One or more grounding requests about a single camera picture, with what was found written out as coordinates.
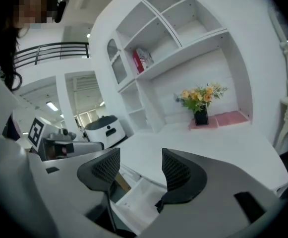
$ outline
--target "bouquet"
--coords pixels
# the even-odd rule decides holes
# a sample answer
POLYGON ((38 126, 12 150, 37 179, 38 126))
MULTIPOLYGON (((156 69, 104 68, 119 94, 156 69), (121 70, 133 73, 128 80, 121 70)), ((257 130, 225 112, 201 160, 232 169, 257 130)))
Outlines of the bouquet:
POLYGON ((212 83, 207 87, 197 86, 191 90, 183 90, 180 96, 174 97, 176 102, 196 113, 202 111, 205 105, 209 107, 213 98, 219 99, 227 90, 227 87, 222 87, 219 83, 212 83))

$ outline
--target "ceiling light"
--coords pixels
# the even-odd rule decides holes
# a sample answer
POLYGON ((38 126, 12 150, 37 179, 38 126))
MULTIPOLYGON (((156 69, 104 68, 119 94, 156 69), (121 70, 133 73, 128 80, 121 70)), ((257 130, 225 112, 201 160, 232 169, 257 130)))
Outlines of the ceiling light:
POLYGON ((58 111, 57 107, 56 107, 51 101, 47 102, 46 104, 47 104, 47 106, 48 106, 49 108, 51 108, 53 111, 58 111))

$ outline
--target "person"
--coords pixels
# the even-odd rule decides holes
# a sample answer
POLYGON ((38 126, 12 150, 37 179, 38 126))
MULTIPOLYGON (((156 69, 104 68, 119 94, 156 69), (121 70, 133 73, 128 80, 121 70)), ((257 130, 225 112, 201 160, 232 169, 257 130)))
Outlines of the person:
MULTIPOLYGON (((22 77, 14 66, 19 32, 30 24, 46 23, 52 19, 56 15, 58 0, 0 1, 0 78, 13 92, 22 83, 22 77)), ((20 134, 18 125, 9 117, 3 136, 16 141, 20 134)))

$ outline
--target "white column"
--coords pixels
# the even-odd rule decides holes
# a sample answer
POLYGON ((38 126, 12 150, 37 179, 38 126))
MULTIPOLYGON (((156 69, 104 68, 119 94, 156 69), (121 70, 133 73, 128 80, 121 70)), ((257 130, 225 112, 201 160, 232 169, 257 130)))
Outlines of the white column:
POLYGON ((76 121, 73 117, 64 74, 56 75, 56 83, 60 108, 66 127, 68 131, 71 131, 77 135, 75 141, 83 141, 82 133, 79 130, 78 125, 76 124, 76 121))

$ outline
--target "black metal railing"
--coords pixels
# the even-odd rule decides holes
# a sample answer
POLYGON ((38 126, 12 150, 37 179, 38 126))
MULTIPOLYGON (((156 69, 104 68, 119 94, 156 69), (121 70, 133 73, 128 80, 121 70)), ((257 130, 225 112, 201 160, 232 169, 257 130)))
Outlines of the black metal railing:
POLYGON ((87 42, 58 42, 21 50, 15 55, 15 67, 20 68, 31 63, 36 65, 47 59, 76 56, 89 58, 88 46, 87 42))

